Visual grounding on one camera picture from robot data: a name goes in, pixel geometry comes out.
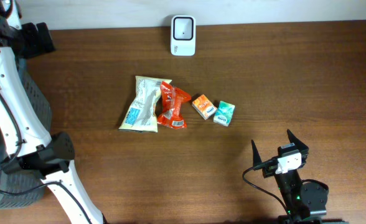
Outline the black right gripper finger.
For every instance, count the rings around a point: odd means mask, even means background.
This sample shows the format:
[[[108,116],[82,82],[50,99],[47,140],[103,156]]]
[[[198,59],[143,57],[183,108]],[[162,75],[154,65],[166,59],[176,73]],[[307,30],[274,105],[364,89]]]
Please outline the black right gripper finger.
[[[295,144],[298,149],[307,149],[307,145],[300,141],[289,129],[287,130],[287,134],[290,143]]]
[[[262,160],[261,160],[260,154],[258,152],[258,149],[256,147],[254,140],[251,140],[251,148],[253,151],[253,168],[256,168],[259,165],[261,165]]]

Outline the orange snack packet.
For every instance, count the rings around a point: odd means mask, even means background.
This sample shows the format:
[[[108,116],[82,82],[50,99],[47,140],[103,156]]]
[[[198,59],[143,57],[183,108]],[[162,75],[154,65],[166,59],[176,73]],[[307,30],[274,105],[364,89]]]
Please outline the orange snack packet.
[[[162,113],[157,117],[157,123],[171,129],[184,129],[187,122],[181,115],[181,105],[191,100],[191,96],[185,91],[170,85],[161,83]]]

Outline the orange tissue pack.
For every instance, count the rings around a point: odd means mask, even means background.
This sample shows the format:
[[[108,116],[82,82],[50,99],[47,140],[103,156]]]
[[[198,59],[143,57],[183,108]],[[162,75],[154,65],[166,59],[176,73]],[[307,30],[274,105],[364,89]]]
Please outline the orange tissue pack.
[[[217,111],[217,108],[205,95],[196,98],[192,102],[192,106],[204,120],[209,119]]]

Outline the teal tissue pack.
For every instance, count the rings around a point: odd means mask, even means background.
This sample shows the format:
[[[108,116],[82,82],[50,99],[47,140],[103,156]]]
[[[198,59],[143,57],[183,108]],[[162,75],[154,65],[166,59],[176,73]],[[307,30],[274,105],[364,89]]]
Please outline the teal tissue pack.
[[[231,123],[233,114],[235,111],[235,105],[220,101],[216,113],[214,114],[214,123],[221,124],[223,126],[229,126]]]

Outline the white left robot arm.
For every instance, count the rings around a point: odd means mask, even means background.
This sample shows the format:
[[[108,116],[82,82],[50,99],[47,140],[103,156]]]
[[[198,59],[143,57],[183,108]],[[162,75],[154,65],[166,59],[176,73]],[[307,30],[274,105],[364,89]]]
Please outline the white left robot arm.
[[[84,189],[70,136],[50,133],[50,104],[27,60],[55,46],[45,23],[22,23],[15,1],[0,1],[0,209],[24,208],[49,189],[72,223],[105,223]]]

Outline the cream chips bag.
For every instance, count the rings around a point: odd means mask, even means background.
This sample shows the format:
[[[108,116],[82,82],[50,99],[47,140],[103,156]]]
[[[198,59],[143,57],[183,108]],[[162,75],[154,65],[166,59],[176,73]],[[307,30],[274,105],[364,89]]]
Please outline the cream chips bag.
[[[120,131],[157,132],[156,104],[161,97],[161,84],[172,80],[136,76],[136,96],[130,104]]]

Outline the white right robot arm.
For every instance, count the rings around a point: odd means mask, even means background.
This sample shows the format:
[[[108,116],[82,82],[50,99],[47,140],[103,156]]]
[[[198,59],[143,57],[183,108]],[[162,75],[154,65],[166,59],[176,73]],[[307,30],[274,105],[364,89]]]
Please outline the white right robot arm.
[[[298,170],[306,164],[309,147],[287,130],[289,144],[278,148],[278,155],[262,161],[254,141],[251,141],[253,165],[243,171],[242,179],[255,189],[275,198],[286,212],[277,223],[345,223],[342,219],[323,219],[327,214],[329,187],[314,179],[302,179]],[[261,170],[264,178],[274,177],[281,198],[251,183],[245,176],[250,171]]]

